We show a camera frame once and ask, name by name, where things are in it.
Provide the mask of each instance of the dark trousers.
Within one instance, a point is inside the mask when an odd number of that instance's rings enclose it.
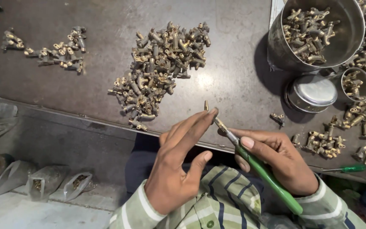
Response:
[[[130,198],[136,189],[140,186],[142,181],[149,178],[152,167],[155,163],[156,154],[160,148],[159,138],[149,136],[146,134],[137,134],[135,139],[135,146],[131,152],[126,166],[125,166],[125,184],[127,198]],[[201,152],[209,149],[205,149],[199,146],[194,146],[187,154],[182,168],[185,172],[190,169],[191,161]],[[240,169],[234,159],[234,154],[229,154],[217,150],[211,150],[213,157],[206,164],[203,170],[202,178],[206,175],[214,166],[226,165],[228,167],[236,169],[242,175],[244,175],[255,187],[257,188],[260,196],[261,203],[263,200],[263,183],[262,179],[255,177],[250,173],[246,173]]]

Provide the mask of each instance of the shirt button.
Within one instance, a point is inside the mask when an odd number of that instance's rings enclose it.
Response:
[[[213,221],[209,221],[208,223],[207,223],[207,227],[208,228],[211,228],[211,227],[213,227],[214,226],[214,222]]]

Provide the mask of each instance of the green handled tool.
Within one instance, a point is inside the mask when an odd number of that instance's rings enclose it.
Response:
[[[343,166],[339,169],[326,169],[322,170],[322,172],[333,172],[333,171],[341,171],[341,172],[362,172],[366,169],[366,165],[364,164],[357,164],[357,165],[350,165],[350,166]]]
[[[276,194],[285,202],[286,206],[295,215],[300,215],[303,212],[302,206],[293,198],[293,196],[278,182],[273,174],[266,168],[265,164],[257,159],[254,155],[248,153],[248,151],[241,146],[240,139],[235,136],[227,127],[221,122],[220,119],[215,117],[214,123],[226,134],[227,138],[234,144],[237,152],[240,153],[250,166],[252,166],[259,176],[265,180],[269,186],[276,192]]]

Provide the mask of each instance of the dark metal table surface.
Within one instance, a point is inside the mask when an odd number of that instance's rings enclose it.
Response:
[[[115,96],[107,94],[115,78],[125,75],[132,61],[135,32],[151,27],[161,29],[171,20],[192,28],[207,21],[212,45],[205,48],[205,68],[189,71],[191,79],[177,80],[172,96],[160,104],[160,115],[146,122],[152,134],[203,109],[204,100],[220,109],[219,117],[228,127],[276,131],[270,113],[288,116],[281,131],[289,136],[300,133],[305,143],[311,130],[324,131],[333,115],[343,114],[343,105],[331,106],[317,114],[302,114],[283,103],[283,87],[295,75],[270,72],[266,61],[269,25],[268,0],[0,0],[0,45],[3,32],[14,27],[26,46],[39,49],[66,41],[73,26],[87,27],[87,53],[81,75],[58,65],[39,67],[23,51],[0,49],[0,98],[65,114],[127,127]],[[335,130],[346,138],[347,148],[335,159],[324,159],[301,151],[312,168],[337,168],[354,163],[350,154],[366,140],[359,140],[360,127]],[[232,151],[228,139],[211,126],[200,145]],[[366,179],[366,171],[353,174]]]

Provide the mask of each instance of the fingernail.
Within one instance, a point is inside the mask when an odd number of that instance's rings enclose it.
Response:
[[[218,108],[214,107],[211,111],[210,111],[210,114],[218,114]]]
[[[241,144],[248,148],[248,149],[252,149],[252,147],[254,147],[254,140],[252,140],[251,138],[248,137],[242,137],[241,138]]]
[[[213,153],[208,152],[208,153],[206,153],[206,155],[204,155],[204,160],[209,161],[211,159],[211,157],[213,157]]]
[[[247,168],[245,167],[244,164],[240,163],[240,168],[243,170],[243,171],[247,171]]]

